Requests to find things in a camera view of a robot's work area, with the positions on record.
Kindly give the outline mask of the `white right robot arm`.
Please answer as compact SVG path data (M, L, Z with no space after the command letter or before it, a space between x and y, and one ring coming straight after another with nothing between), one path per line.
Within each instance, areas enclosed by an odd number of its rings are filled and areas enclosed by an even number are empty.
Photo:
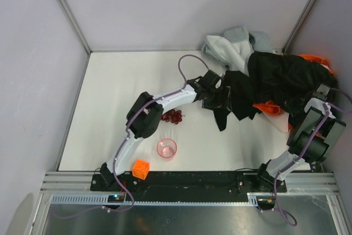
M339 109L328 100L332 91L337 89L321 84L312 93L304 107L304 119L288 138L288 149L259 167L255 177L259 191L273 192L304 163L326 160L346 128L345 122L332 113L333 109Z

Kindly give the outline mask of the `orange cloth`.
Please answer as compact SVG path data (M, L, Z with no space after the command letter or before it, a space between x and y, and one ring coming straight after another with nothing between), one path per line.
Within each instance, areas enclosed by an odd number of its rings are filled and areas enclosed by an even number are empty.
M329 60L312 54L255 52L249 60L257 89L252 104L280 131L287 133L304 115L303 97L320 83L337 86Z

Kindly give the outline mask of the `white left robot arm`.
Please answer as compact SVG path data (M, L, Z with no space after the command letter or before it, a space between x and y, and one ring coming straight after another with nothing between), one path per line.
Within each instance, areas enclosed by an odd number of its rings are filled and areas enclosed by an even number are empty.
M224 83L224 77L212 70L205 75L186 80L183 86L169 92L139 95L126 116L125 138L116 153L102 164L100 174L106 186L117 184L116 177L127 170L127 162L139 144L152 136L162 115L173 108L201 101L208 110L231 110L231 88Z

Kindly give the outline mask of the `black cloth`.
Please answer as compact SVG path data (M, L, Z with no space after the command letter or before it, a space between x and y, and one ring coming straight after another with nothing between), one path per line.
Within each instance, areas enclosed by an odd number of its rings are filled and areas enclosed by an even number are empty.
M327 60L310 54L254 52L247 74L228 70L224 75L221 99L213 110L218 129L226 129L230 113L240 121L263 113L283 132L295 128L305 116L310 95L321 84L337 88L329 67Z

